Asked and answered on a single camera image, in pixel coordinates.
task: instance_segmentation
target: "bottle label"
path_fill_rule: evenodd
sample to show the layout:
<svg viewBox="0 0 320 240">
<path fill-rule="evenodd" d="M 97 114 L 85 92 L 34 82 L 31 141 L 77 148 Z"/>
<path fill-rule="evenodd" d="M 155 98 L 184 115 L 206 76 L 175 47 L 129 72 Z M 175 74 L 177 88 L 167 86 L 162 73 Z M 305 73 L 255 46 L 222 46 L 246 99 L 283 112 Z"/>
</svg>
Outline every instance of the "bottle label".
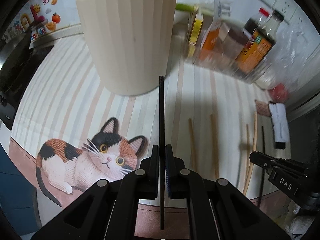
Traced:
<svg viewBox="0 0 320 240">
<path fill-rule="evenodd" d="M 199 34 L 201 32 L 201 27 L 203 23 L 203 15 L 197 13 L 193 28 L 191 30 L 191 36 L 189 40 L 189 52 L 188 57 L 192 57 L 196 50 L 196 42 L 198 40 Z"/>
<path fill-rule="evenodd" d="M 250 73 L 260 62 L 260 60 L 262 60 L 263 57 L 268 53 L 271 47 L 271 42 L 266 40 L 259 34 L 257 30 L 255 30 L 251 39 L 236 58 L 238 67 L 244 73 Z"/>
</svg>

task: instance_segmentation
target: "calico cat illustration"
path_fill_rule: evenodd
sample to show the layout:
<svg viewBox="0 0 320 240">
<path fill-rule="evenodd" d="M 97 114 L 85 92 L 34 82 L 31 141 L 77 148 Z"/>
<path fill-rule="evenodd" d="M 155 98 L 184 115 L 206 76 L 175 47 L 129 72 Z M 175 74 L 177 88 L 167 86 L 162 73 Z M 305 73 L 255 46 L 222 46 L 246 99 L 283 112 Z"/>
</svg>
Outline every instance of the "calico cat illustration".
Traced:
<svg viewBox="0 0 320 240">
<path fill-rule="evenodd" d="M 112 117 L 82 149 L 60 139 L 46 141 L 36 158 L 36 178 L 42 192 L 61 206 L 46 189 L 41 170 L 52 186 L 67 194 L 73 187 L 85 191 L 99 179 L 112 182 L 135 170 L 147 139 L 140 135 L 128 141 L 117 130 L 118 121 Z"/>
</svg>

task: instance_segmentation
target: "cat ear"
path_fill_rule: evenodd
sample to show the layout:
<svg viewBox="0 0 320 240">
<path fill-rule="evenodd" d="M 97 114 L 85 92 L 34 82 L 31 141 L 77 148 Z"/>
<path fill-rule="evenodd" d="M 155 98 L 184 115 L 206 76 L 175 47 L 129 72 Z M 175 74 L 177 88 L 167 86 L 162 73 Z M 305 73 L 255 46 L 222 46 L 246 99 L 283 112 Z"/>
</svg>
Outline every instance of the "cat ear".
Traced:
<svg viewBox="0 0 320 240">
<path fill-rule="evenodd" d="M 130 147 L 135 151 L 136 156 L 142 151 L 147 139 L 143 135 L 132 138 L 128 141 Z"/>
<path fill-rule="evenodd" d="M 118 131 L 118 120 L 115 117 L 111 117 L 105 124 L 102 126 L 101 131 L 103 133 L 117 133 Z"/>
</svg>

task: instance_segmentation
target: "striped countertop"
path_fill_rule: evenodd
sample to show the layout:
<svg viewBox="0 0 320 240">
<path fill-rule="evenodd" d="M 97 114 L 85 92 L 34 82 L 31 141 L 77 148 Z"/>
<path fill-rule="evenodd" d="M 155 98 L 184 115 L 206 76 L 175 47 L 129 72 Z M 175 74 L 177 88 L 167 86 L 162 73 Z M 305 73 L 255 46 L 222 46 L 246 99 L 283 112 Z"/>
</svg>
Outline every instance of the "striped countertop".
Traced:
<svg viewBox="0 0 320 240">
<path fill-rule="evenodd" d="M 203 178 L 214 179 L 210 114 L 218 120 L 220 177 L 243 190 L 246 173 L 246 124 L 253 137 L 254 100 L 269 101 L 256 85 L 184 63 L 182 38 L 172 36 L 165 89 L 165 143 L 172 144 L 176 157 L 190 167 L 188 119 L 192 118 L 197 149 L 197 170 Z M 61 39 L 32 78 L 20 103 L 12 138 L 36 157 L 42 144 L 60 138 L 81 147 L 110 117 L 119 120 L 119 134 L 130 139 L 144 135 L 148 147 L 140 159 L 149 157 L 159 143 L 158 89 L 134 97 L 115 95 L 100 82 L 83 35 Z M 266 153 L 290 158 L 287 150 L 273 149 L 271 119 L 258 117 L 258 149 L 264 126 Z M 259 195 L 261 170 L 255 166 L 247 197 Z M 264 194 L 276 188 L 266 178 Z M 157 205 L 158 200 L 141 200 Z M 184 200 L 168 200 L 166 206 L 184 207 Z"/>
</svg>

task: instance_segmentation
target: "cat paw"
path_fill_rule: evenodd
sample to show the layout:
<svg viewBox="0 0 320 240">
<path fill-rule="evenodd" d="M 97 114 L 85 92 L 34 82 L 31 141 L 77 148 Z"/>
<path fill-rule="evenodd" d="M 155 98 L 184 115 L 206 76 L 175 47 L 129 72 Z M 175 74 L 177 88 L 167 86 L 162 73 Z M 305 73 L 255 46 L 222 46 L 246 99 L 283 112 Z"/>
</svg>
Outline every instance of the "cat paw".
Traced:
<svg viewBox="0 0 320 240">
<path fill-rule="evenodd" d="M 72 189 L 72 187 L 68 184 L 68 183 L 66 183 L 66 185 L 64 185 L 64 190 L 63 190 L 65 193 L 67 193 L 67 194 L 71 194 L 72 193 L 72 191 L 73 191 L 73 189 Z"/>
</svg>

